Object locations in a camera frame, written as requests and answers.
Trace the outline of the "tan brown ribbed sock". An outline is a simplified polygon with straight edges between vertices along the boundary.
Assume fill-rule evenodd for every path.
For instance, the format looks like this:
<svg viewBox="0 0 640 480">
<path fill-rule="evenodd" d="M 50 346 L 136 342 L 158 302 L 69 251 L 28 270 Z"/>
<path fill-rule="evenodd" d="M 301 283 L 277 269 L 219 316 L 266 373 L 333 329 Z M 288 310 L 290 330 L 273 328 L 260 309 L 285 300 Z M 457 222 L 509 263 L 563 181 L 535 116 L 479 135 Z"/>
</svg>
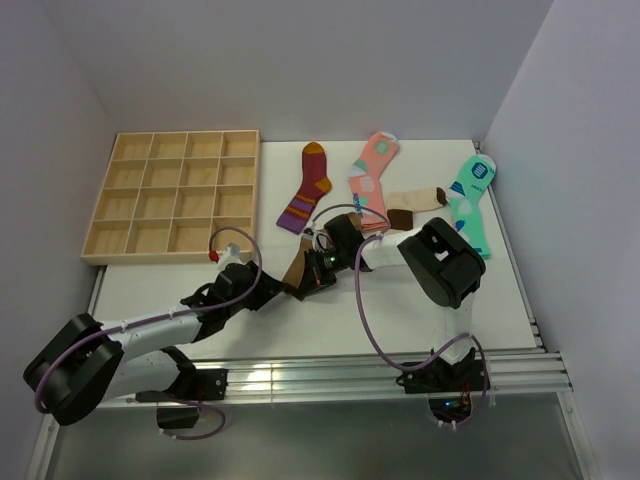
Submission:
<svg viewBox="0 0 640 480">
<path fill-rule="evenodd" d="M 304 276 L 305 253 L 312 250 L 310 243 L 302 237 L 302 234 L 300 237 L 298 252 L 282 278 L 282 282 L 285 284 L 285 289 L 289 293 L 293 293 L 299 288 Z"/>
</svg>

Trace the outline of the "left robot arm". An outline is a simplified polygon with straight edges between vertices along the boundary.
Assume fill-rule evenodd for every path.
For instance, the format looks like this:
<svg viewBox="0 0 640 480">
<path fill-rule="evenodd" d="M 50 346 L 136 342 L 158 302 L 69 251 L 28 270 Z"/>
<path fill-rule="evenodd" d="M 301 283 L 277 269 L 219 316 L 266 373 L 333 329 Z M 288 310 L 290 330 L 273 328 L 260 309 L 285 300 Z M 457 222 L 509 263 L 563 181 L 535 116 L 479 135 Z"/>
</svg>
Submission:
<svg viewBox="0 0 640 480">
<path fill-rule="evenodd" d="M 181 346 L 219 333 L 234 315 L 259 310 L 283 288 L 253 261 L 230 263 L 176 309 L 151 318 L 99 322 L 88 313 L 77 315 L 28 364 L 23 379 L 39 411 L 62 426 L 126 395 L 143 401 L 220 400 L 223 380 L 198 370 Z"/>
</svg>

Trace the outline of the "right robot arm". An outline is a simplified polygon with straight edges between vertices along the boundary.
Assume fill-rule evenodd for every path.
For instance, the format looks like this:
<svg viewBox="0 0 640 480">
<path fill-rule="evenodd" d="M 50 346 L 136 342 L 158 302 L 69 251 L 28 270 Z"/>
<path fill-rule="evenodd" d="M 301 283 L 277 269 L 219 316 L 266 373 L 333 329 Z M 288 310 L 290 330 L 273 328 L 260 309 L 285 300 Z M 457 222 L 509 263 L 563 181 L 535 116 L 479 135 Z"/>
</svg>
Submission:
<svg viewBox="0 0 640 480">
<path fill-rule="evenodd" d="M 301 248 L 304 270 L 291 288 L 295 298 L 333 286 L 346 269 L 361 273 L 406 267 L 444 315 L 434 337 L 435 383 L 452 390 L 466 379 L 464 361 L 479 350 L 471 334 L 472 304 L 486 265 L 445 220 L 435 217 L 410 231 L 366 238 L 357 215 L 341 214 L 321 230 L 308 227 L 305 238 L 311 246 Z"/>
</svg>

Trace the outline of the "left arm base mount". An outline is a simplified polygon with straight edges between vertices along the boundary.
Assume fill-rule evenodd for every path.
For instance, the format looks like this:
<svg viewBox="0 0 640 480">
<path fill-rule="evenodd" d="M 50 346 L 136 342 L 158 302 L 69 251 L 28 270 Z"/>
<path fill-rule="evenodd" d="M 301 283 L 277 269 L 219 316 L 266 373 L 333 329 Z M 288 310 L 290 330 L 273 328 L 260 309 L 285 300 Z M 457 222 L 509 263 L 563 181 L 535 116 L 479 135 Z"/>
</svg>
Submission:
<svg viewBox="0 0 640 480">
<path fill-rule="evenodd" d="M 193 428 L 201 414 L 211 407 L 210 402 L 225 398 L 228 370 L 196 369 L 179 378 L 164 391 L 143 391 L 135 394 L 138 403 L 173 402 L 180 408 L 158 407 L 156 423 L 164 431 Z"/>
</svg>

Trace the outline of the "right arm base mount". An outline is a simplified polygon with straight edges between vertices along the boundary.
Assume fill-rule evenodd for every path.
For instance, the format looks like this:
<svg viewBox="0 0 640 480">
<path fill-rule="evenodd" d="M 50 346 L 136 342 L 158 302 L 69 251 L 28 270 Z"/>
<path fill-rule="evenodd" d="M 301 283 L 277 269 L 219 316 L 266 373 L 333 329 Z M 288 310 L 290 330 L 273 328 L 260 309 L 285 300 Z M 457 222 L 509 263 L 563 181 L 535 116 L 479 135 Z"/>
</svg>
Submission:
<svg viewBox="0 0 640 480">
<path fill-rule="evenodd" d="M 415 372 L 403 372 L 395 380 L 406 394 L 481 392 L 486 377 L 480 360 L 463 360 L 449 365 L 436 360 Z"/>
</svg>

